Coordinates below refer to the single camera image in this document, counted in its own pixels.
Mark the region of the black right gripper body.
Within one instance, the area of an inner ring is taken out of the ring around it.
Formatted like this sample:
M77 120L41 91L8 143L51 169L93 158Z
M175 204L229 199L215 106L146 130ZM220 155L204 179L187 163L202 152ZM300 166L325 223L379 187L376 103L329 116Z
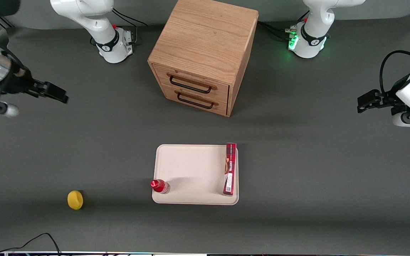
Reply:
M0 82L0 90L6 94L18 94L33 85L33 78L28 68L11 67L7 76Z

